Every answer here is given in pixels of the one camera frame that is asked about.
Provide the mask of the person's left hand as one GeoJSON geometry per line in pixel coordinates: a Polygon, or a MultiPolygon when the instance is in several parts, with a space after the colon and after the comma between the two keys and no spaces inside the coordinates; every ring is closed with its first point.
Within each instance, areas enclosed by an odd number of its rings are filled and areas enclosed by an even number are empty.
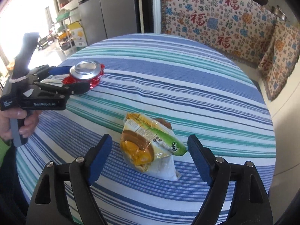
{"type": "Polygon", "coordinates": [[[37,110],[27,116],[27,111],[21,108],[1,111],[1,139],[8,142],[19,136],[29,137],[37,127],[41,113],[37,110]]]}

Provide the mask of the green sleeve forearm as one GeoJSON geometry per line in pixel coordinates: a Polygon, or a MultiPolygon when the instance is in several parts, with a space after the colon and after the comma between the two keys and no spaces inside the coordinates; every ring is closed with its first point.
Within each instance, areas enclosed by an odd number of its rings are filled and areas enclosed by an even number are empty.
{"type": "Polygon", "coordinates": [[[11,145],[11,140],[4,141],[0,139],[0,167],[2,166],[7,151],[11,148],[11,145]]]}

